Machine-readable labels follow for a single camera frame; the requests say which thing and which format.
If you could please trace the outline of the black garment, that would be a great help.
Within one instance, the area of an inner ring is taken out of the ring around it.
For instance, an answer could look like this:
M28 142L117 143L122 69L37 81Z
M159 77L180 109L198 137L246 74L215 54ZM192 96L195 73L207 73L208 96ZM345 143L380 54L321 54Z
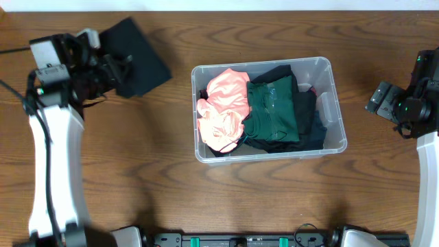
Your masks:
M316 109L316 99L317 94L315 95L313 92L300 91L298 88L298 81L296 76L292 73L292 69L290 65L280 65L277 66L259 76L255 79L251 80L252 83L261 83L261 82L272 82L283 76L292 76L293 78L293 91L294 91L294 106L296 119L299 128L300 141L298 143L290 143L285 144L280 147L279 150L268 152L268 153L282 153L282 152L299 152L299 151L307 151L308 142L309 142L309 134L311 132L311 126L313 124L314 113ZM208 148L216 157L222 157L231 152L227 153L219 153L212 150L209 146Z
M101 32L99 39L106 54L127 63L122 73L122 82L115 85L119 96L141 97L171 79L168 66L133 19L126 18Z

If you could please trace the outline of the dark navy garment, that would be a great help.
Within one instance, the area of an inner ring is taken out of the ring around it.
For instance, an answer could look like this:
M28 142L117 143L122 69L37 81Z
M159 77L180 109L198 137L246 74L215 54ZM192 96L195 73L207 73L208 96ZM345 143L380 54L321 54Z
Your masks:
M308 149L322 150L324 148L326 133L327 128L323 125L320 119L319 111L316 110L314 113L313 124L311 126L311 132L309 134Z

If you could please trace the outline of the dark green taped garment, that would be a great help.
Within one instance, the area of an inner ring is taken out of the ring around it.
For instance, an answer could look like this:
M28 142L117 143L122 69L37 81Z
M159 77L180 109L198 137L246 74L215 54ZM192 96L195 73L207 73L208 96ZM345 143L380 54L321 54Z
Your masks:
M250 113L243 121L244 133L238 146L245 143L273 152L282 145L300 141L293 85L290 75L272 82L247 83Z

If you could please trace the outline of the pink satin garment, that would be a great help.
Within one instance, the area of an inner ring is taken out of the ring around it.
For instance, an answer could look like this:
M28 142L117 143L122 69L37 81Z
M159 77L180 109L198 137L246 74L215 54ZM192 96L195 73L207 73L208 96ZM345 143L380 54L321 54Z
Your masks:
M250 113L246 72L227 69L206 87L207 98L196 104L201 140L216 152L230 152L244 133L244 119Z

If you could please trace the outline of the red navy plaid shirt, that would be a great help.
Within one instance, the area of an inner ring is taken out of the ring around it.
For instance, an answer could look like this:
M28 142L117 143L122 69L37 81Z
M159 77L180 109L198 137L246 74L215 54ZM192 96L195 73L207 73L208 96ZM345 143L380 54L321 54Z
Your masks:
M311 87L307 90L307 92L313 92L313 93L316 95L316 90L315 90L315 88L314 88L313 86L311 86ZM206 90L206 89L202 89L202 90L200 90L200 97L201 97L202 99L208 99L208 98L209 98L209 94L207 93L207 90Z

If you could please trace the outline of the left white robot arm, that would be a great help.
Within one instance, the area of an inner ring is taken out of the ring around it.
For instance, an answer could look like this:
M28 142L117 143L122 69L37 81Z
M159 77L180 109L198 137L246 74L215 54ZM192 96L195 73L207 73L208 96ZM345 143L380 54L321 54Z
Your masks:
M84 199L81 141L84 102L119 86L130 58L101 55L99 34L56 34L30 41L37 64L21 99L35 146L35 194L24 246L142 246L137 227L102 231Z

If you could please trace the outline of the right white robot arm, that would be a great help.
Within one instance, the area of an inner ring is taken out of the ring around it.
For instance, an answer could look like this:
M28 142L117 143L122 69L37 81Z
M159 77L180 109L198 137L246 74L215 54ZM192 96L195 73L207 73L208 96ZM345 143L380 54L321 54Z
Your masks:
M416 140L420 165L418 216L413 246L438 245L438 90L422 79L402 89L381 82L365 109L394 124L404 139Z

